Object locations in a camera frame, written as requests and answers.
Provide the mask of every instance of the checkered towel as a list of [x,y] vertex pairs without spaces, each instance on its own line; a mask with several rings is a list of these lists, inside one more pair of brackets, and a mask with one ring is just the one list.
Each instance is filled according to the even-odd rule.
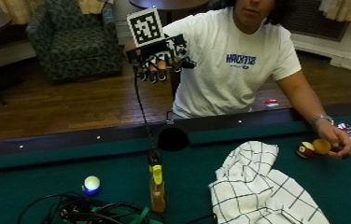
[[328,223],[297,182],[270,170],[277,151],[250,141],[230,152],[209,184],[217,223]]

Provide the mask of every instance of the watch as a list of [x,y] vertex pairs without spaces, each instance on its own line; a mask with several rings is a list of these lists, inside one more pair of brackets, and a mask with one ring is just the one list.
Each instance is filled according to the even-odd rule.
[[318,115],[318,116],[316,116],[316,117],[312,119],[312,121],[310,121],[310,125],[312,125],[312,127],[313,127],[314,130],[316,130],[316,121],[317,121],[318,119],[326,119],[328,122],[329,122],[331,125],[334,125],[334,120],[331,119],[331,117],[329,117],[328,115]]

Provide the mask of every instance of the armchair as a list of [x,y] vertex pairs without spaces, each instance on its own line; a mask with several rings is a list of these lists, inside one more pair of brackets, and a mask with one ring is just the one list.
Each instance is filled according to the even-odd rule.
[[26,26],[30,46],[50,83],[101,77],[120,71],[112,4],[82,14],[77,0],[45,0]]

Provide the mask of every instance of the white cloth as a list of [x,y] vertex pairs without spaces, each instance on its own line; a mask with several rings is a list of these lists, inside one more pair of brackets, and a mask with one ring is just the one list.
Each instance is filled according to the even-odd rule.
[[194,69],[182,69],[173,112],[184,118],[249,112],[254,94],[270,77],[280,80],[301,70],[280,25],[261,25],[244,34],[234,25],[232,7],[174,21],[162,32],[184,35]]
[[277,151],[276,146],[250,141],[230,152],[209,184],[217,223],[328,224],[308,192],[270,169]]

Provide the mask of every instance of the yellow object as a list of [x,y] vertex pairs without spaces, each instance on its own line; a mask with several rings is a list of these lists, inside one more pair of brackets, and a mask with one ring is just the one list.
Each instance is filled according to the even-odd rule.
[[149,166],[150,178],[150,205],[154,213],[165,212],[165,190],[161,173],[161,165]]
[[161,184],[162,178],[161,178],[161,166],[160,165],[154,165],[152,167],[152,176],[153,176],[153,180],[154,180],[154,184]]
[[318,138],[312,142],[312,146],[314,148],[314,151],[317,154],[326,154],[331,148],[331,145],[329,142],[326,142],[324,139]]

